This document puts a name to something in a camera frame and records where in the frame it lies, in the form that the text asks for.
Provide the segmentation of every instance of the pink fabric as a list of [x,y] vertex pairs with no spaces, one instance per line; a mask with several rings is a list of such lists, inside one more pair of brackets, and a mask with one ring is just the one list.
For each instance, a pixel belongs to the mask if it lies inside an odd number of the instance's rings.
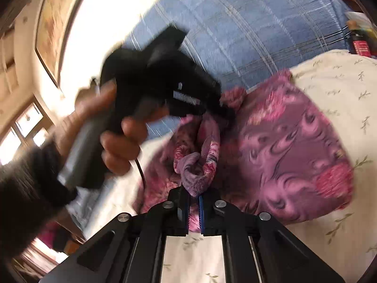
[[[283,223],[314,219],[346,206],[352,168],[329,120],[281,71],[246,95],[237,87],[221,101],[237,112],[227,121],[188,116],[152,159],[133,205],[147,212],[183,186],[197,197],[209,186],[242,211],[267,211]],[[198,207],[190,230],[199,230]]]

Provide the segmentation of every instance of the black cable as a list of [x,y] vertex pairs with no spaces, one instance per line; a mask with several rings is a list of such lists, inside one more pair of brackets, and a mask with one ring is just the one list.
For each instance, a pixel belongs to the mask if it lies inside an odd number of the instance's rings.
[[146,182],[145,182],[144,173],[143,173],[143,170],[141,169],[141,166],[140,166],[140,163],[139,163],[138,159],[135,159],[135,163],[136,163],[136,166],[137,166],[138,169],[139,169],[139,172],[140,172],[140,175],[141,175],[141,180],[142,180],[142,182],[143,182],[144,190],[146,190],[146,188],[147,188],[147,184],[146,184]]

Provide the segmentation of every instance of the window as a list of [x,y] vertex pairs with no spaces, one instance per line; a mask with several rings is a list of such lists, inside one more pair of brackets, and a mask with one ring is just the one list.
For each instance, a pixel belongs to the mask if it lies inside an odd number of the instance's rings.
[[30,146],[40,147],[52,126],[37,100],[33,98],[11,121],[0,136],[0,164],[5,165],[22,155]]

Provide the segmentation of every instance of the gray handle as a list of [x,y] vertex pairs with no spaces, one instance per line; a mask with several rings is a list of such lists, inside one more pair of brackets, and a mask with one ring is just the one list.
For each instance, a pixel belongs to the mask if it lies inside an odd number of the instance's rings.
[[95,152],[101,134],[106,130],[110,111],[101,112],[88,120],[78,133],[58,181],[69,190],[80,186]]

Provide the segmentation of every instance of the red label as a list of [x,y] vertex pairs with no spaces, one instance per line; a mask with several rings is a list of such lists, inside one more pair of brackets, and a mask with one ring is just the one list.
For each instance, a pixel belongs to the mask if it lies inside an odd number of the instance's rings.
[[365,40],[355,40],[353,43],[357,54],[372,57],[368,43]]

